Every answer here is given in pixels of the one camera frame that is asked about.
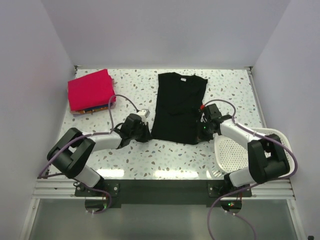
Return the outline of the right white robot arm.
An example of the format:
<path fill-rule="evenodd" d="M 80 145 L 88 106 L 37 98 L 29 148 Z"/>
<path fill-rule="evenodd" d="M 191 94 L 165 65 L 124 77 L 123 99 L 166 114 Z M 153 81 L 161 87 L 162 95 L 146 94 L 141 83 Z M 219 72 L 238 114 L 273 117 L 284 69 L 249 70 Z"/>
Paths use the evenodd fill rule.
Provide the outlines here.
<path fill-rule="evenodd" d="M 218 165 L 238 157 L 247 160 L 245 167 L 224 175 L 222 190 L 227 196 L 235 196 L 241 187 L 263 184 L 290 172 L 287 149 L 277 134 L 267 135 L 236 123 L 234 116 L 222 115 L 216 104 L 202 105 L 199 112 L 197 139 L 213 141 Z"/>

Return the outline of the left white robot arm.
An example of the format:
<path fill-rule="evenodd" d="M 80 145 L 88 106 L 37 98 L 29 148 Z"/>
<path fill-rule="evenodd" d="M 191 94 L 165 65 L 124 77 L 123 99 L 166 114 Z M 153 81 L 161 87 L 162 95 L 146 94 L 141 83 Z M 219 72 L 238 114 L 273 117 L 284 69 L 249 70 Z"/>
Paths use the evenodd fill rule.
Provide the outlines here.
<path fill-rule="evenodd" d="M 131 113 L 112 132 L 83 133 L 70 128 L 47 154 L 47 160 L 69 179 L 86 185 L 86 191 L 99 196 L 104 190 L 103 177 L 87 166 L 92 152 L 117 150 L 131 141 L 146 143 L 151 139 L 147 109 Z"/>

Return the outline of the black t shirt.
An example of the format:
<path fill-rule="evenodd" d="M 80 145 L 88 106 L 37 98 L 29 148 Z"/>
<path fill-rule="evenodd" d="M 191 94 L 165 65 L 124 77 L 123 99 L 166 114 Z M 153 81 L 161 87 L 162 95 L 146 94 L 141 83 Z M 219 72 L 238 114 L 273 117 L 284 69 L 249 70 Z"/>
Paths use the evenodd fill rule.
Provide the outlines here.
<path fill-rule="evenodd" d="M 208 80 L 197 75 L 166 72 L 158 75 L 153 139 L 196 145 L 197 122 L 201 115 Z"/>

